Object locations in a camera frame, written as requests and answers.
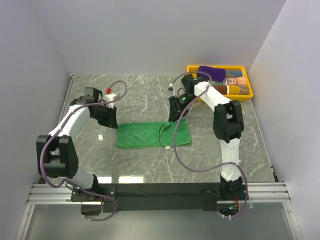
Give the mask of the purple towel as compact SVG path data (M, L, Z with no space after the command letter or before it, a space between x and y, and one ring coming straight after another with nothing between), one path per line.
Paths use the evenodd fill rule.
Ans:
M212 80L218 83L222 83L226 77L226 70L223 68L211 67L201 65L196 73L196 76L199 77L207 77L206 73L211 76Z

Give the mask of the green towel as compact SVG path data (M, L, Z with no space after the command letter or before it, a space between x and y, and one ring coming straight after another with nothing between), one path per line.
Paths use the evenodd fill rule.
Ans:
M120 149L172 147L176 135L177 146L190 145L191 134L187 121L182 119L177 132L176 122L131 122L118 125L116 146Z

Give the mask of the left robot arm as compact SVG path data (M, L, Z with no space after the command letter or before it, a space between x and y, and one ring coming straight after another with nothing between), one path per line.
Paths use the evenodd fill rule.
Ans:
M98 178L79 166L74 140L89 119L100 126L117 129L114 103L119 94L107 89L106 94L94 87L87 87L84 94L70 103L67 114L47 135L36 139L37 167L45 179L62 179L62 183L73 185L76 193L81 190L89 201L97 200L102 191Z

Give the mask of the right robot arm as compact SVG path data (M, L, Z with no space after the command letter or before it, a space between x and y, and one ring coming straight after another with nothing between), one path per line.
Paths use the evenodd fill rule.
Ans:
M169 98L169 121L178 129L190 106L198 99L213 111L213 132L219 140L222 163L219 191L216 196L230 200L246 190L245 175L240 168L239 147L244 122L241 104L231 100L211 85L212 77L204 73L194 78L191 73L179 76L185 92Z

